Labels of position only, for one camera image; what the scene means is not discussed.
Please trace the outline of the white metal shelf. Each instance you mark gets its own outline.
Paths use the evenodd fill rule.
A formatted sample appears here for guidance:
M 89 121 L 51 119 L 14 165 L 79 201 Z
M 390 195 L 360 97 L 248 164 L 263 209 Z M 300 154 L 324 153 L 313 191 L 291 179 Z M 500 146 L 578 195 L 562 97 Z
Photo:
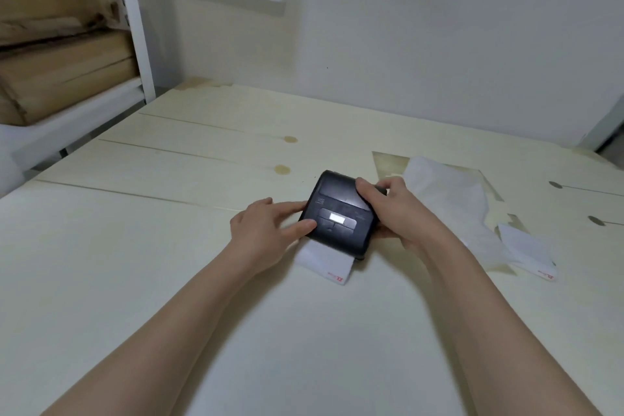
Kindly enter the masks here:
M 152 69 L 138 0 L 115 0 L 136 53 L 139 76 L 114 86 L 32 126 L 0 125 L 0 171 L 25 172 L 100 128 L 140 102 L 155 99 Z

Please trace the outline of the person's right hand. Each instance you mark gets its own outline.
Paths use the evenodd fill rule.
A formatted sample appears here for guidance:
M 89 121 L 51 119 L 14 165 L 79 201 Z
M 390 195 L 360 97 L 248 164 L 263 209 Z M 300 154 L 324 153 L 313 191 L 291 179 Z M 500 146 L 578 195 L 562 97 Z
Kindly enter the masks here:
M 402 177 L 391 176 L 375 185 L 380 230 L 377 236 L 396 237 L 410 251 L 432 259 L 439 252 L 446 226 L 410 192 Z

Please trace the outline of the white label with red mark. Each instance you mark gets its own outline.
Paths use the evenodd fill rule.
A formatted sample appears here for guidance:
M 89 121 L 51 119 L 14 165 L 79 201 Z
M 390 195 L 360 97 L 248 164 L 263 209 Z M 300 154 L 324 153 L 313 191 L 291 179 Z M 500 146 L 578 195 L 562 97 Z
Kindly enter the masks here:
M 296 247 L 294 262 L 322 278 L 344 286 L 355 258 L 318 241 L 303 238 Z
M 499 223 L 497 228 L 513 265 L 542 279 L 557 280 L 557 266 L 540 240 L 508 224 Z

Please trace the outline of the person's right forearm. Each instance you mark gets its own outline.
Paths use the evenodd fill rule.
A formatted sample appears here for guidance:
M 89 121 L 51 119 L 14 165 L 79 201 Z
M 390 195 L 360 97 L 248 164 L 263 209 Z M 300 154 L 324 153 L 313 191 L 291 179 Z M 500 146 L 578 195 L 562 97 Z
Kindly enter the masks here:
M 402 242 L 427 268 L 479 416 L 602 416 L 459 239 Z

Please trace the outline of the person's left forearm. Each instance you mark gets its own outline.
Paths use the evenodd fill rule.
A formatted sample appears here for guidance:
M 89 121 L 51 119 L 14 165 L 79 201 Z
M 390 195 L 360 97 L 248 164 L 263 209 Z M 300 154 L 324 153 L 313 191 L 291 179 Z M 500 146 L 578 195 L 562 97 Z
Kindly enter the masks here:
M 232 240 L 41 416 L 169 416 L 227 305 L 284 252 Z

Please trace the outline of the white crumpled paper sheet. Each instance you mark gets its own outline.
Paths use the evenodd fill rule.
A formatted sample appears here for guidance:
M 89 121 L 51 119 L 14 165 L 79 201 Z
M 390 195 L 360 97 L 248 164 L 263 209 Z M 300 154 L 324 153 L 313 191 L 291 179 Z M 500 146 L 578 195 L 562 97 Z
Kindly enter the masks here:
M 495 269 L 512 263 L 496 233 L 508 224 L 510 209 L 483 174 L 425 157 L 413 157 L 402 174 L 410 192 L 472 252 L 481 266 Z

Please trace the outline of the person's left hand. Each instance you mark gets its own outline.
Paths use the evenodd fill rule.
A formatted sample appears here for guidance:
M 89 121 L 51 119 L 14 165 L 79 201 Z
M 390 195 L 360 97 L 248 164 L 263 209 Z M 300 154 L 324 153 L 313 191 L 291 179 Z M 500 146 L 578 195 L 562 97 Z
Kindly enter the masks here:
M 271 198 L 251 203 L 230 221 L 226 254 L 252 276 L 275 266 L 297 242 L 282 241 L 280 229 L 289 226 L 283 223 L 305 205 L 305 201 L 273 202 Z

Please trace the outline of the black portable label printer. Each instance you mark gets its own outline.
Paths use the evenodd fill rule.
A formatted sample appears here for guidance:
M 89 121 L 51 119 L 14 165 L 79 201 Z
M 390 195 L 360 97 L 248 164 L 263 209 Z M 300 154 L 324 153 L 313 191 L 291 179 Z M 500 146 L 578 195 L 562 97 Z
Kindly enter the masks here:
M 316 227 L 307 237 L 363 261 L 379 218 L 356 189 L 353 177 L 326 170 L 299 217 L 312 219 Z

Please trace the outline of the torn brown cardboard box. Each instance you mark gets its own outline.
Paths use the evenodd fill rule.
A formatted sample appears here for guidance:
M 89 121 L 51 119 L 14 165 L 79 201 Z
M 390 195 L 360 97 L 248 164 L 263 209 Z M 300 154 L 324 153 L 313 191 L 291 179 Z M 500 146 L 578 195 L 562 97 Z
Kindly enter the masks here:
M 81 34 L 120 21 L 116 0 L 0 0 L 0 47 Z

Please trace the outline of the large brown cardboard box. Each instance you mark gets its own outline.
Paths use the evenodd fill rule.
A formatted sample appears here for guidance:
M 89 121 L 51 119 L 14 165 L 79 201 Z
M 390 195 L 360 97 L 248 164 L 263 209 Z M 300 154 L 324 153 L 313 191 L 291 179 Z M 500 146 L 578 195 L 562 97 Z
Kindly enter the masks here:
M 33 125 L 138 75 L 123 30 L 0 51 L 0 124 Z

